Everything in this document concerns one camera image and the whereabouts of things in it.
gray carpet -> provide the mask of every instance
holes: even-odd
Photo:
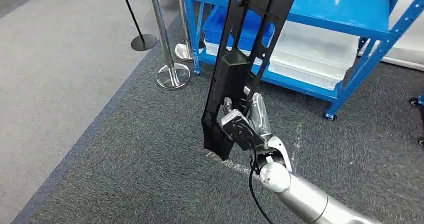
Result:
[[[183,38],[180,20],[168,30]],[[266,223],[248,176],[210,158],[200,118],[213,68],[178,91],[160,89],[157,45],[140,63],[14,223]],[[294,154],[296,172],[348,206],[383,223],[424,222],[421,117],[407,100],[424,91],[424,73],[381,64],[338,113],[328,103],[262,83],[271,126]],[[248,166],[248,154],[230,157]],[[256,185],[275,223],[301,223]]]

black metal frame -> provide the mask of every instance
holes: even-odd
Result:
[[[271,54],[293,2],[294,0],[229,0],[217,62],[210,82],[206,107],[201,119],[204,148],[215,152],[223,160],[228,159],[235,141],[226,134],[218,123],[219,109],[224,102],[224,98],[228,97],[232,100],[234,109],[240,110],[245,116],[247,115],[249,111],[247,103],[252,99],[265,68],[269,64]],[[238,43],[248,10],[258,14],[261,18],[261,23],[252,51],[249,56],[246,56],[238,49]],[[275,26],[275,31],[267,47],[262,44],[262,37],[269,24]],[[234,42],[231,51],[228,51],[227,42],[230,35],[234,38]],[[262,60],[256,76],[251,72],[255,58]],[[250,89],[247,95],[244,93],[245,86]],[[238,144],[243,149],[247,147],[245,143]]]

clear plastic bin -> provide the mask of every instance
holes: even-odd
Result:
[[[220,45],[218,44],[213,44],[213,43],[209,43],[204,41],[204,45],[206,46],[206,54],[208,55],[212,55],[212,56],[218,56],[218,50],[220,49]],[[227,46],[226,47],[228,50],[231,50],[232,47]],[[251,54],[250,51],[248,50],[240,50],[243,54],[245,54],[246,56],[249,56]],[[262,60],[259,58],[256,58],[253,62],[254,65],[258,65],[260,66],[262,64]]]
[[[206,53],[209,55],[217,56],[219,45],[204,42],[204,45],[206,46]],[[242,50],[245,55],[249,55],[250,51]],[[260,65],[262,61],[258,58],[256,58],[254,65]],[[296,79],[304,83],[308,83],[320,88],[324,88],[327,90],[334,90],[336,87],[336,84],[340,82],[339,79],[330,78],[327,76],[322,76],[313,72],[305,71],[300,68],[295,68],[291,64],[287,64],[285,61],[276,61],[276,60],[269,60],[269,67],[268,70],[273,73],[277,73],[279,75]]]
[[[292,67],[291,65],[275,61],[269,62],[268,71],[330,91],[333,91],[337,83],[340,82],[340,80],[337,79],[307,72],[305,70]]]
[[[359,37],[286,21],[271,59],[342,80],[355,62]]]

blue metal shelf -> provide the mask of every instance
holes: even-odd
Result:
[[[197,22],[193,1],[200,2]],[[288,20],[337,32],[360,36],[359,48],[370,39],[362,57],[356,63],[345,86],[339,82],[334,90],[323,89],[299,80],[265,70],[262,80],[331,102],[325,116],[333,120],[337,111],[361,85],[365,78],[393,47],[424,10],[424,0],[414,0],[392,29],[389,15],[398,0],[295,0]],[[184,0],[191,43],[199,43],[205,3],[227,6],[228,0]],[[372,47],[380,41],[371,53]],[[192,45],[194,73],[202,70],[200,62],[215,64],[216,56],[206,54]],[[254,65],[252,72],[259,67]]]
[[[226,6],[228,0],[196,0]],[[295,0],[288,20],[319,28],[388,40],[390,0]]]
[[[204,62],[206,64],[210,64],[210,65],[214,65],[215,61],[216,61],[217,57],[214,55],[209,55],[206,54],[206,51],[203,50],[199,55],[198,55],[198,60],[200,62]],[[259,66],[258,65],[253,65],[252,69],[251,69],[252,73],[254,74],[258,74],[259,71]],[[284,87],[287,89],[291,89],[297,92],[301,92],[304,93],[306,95],[310,95],[316,98],[320,98],[329,102],[334,102],[336,101],[338,98],[338,94],[339,91],[342,88],[342,82],[339,82],[334,90],[327,90],[315,85],[311,85],[299,80],[295,80],[292,78],[289,78],[287,76],[283,76],[271,71],[268,71],[268,69],[266,69],[263,72],[262,75],[262,81],[267,82],[267,83],[272,83],[274,85],[280,86],[280,87]]]

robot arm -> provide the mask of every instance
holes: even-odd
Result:
[[[380,224],[346,207],[316,185],[292,173],[283,142],[271,133],[262,96],[255,93],[252,100],[249,118],[233,109],[221,119],[221,123],[223,129],[232,137],[238,138],[236,135],[239,135],[240,130],[248,133],[248,128],[245,129],[246,123],[249,123],[251,129],[260,137],[263,144],[257,145],[261,148],[254,169],[259,171],[260,183],[264,187],[275,192],[286,206],[308,224]]]
[[[286,148],[272,134],[264,101],[255,91],[293,2],[229,0],[217,62],[201,119],[204,148],[215,152],[223,160],[228,159],[234,143],[244,151],[253,150],[250,179],[256,172],[261,183],[277,193],[278,198],[306,223],[378,224],[292,173]],[[254,11],[261,22],[250,55],[246,56],[238,49],[238,43],[248,10]],[[262,37],[270,24],[274,26],[274,34],[266,45],[262,43]],[[230,36],[233,43],[232,49],[228,50]],[[256,75],[251,73],[255,59],[262,60]],[[219,120],[221,106],[226,115]],[[259,209],[271,223],[263,210]]]

